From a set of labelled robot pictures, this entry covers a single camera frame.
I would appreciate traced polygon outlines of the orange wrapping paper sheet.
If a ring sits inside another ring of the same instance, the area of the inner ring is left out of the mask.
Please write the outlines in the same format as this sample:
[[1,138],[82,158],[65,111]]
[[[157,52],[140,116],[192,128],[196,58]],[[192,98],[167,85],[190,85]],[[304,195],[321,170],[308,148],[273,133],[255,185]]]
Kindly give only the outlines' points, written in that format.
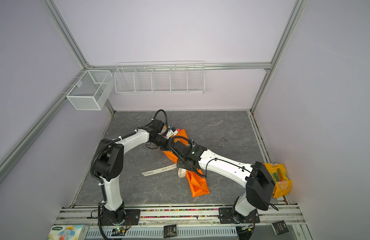
[[[175,136],[181,136],[181,137],[185,137],[185,138],[188,138],[188,135],[187,135],[187,132],[185,129],[176,129],[177,131],[177,134]],[[183,144],[187,144],[188,142],[183,140],[183,139],[180,139],[180,140],[175,140],[176,141],[180,141],[182,142]],[[175,156],[172,152],[170,151],[164,151],[164,154],[174,163],[177,164],[177,161],[178,161],[178,157]],[[207,184],[207,180],[198,176],[196,173],[194,172],[190,172],[190,171],[186,171],[186,173],[184,171],[179,171],[180,173],[178,174],[178,176],[181,178],[181,177],[186,177],[188,179],[188,182],[189,182],[189,186],[190,186],[190,191],[192,193],[192,197],[195,198],[195,197],[199,197],[199,196],[203,196],[203,195],[208,195],[210,194],[210,190],[209,190],[209,187],[208,187],[208,184]]]

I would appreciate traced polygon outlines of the white ribbon strip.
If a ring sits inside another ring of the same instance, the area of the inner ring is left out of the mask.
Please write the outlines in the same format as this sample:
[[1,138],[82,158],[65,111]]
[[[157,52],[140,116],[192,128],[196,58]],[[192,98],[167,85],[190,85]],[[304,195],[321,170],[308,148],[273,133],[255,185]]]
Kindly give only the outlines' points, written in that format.
[[160,168],[160,169],[155,169],[155,170],[144,172],[144,173],[142,173],[142,175],[147,177],[147,176],[150,176],[150,175],[156,175],[156,174],[160,174],[160,173],[167,172],[167,171],[170,171],[170,170],[178,170],[177,175],[178,175],[179,178],[184,178],[186,176],[186,173],[187,173],[187,171],[185,169],[178,168],[176,166],[176,164],[173,164],[173,165],[169,165],[169,166],[166,166],[166,167],[163,167],[163,168]]

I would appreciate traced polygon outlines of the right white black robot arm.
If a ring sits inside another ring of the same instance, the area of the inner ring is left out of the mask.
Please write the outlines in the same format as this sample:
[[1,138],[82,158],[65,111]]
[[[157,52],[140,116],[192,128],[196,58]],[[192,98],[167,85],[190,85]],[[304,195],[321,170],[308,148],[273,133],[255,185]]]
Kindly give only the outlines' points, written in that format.
[[170,151],[178,158],[177,166],[195,173],[201,178],[207,178],[209,172],[226,177],[245,189],[238,197],[232,212],[234,215],[246,218],[254,210],[267,211],[276,186],[275,180],[261,162],[246,164],[220,156],[210,149],[171,140],[168,143]]

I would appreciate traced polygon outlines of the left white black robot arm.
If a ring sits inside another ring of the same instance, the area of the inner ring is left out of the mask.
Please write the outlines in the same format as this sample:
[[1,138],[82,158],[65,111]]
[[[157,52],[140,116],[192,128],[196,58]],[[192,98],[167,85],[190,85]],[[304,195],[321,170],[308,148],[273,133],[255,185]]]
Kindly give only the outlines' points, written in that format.
[[119,176],[123,170],[124,155],[139,145],[152,143],[161,149],[167,147],[169,134],[173,131],[167,123],[153,119],[132,133],[116,139],[100,141],[90,164],[90,175],[99,181],[103,200],[101,210],[113,219],[125,215],[120,193]]

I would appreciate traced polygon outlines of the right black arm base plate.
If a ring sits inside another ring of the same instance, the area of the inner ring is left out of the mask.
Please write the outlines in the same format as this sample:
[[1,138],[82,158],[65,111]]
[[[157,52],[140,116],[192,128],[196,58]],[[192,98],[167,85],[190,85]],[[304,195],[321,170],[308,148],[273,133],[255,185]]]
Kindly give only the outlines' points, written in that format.
[[257,224],[260,223],[258,210],[254,209],[247,217],[234,212],[231,208],[219,208],[218,217],[221,224]]

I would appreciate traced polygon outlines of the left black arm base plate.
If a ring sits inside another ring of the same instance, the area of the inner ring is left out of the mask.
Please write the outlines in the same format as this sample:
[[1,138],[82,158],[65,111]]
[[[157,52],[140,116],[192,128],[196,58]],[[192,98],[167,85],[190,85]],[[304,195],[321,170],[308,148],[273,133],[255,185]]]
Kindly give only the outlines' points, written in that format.
[[101,209],[99,219],[103,226],[137,226],[140,220],[141,209],[124,209],[119,213]]

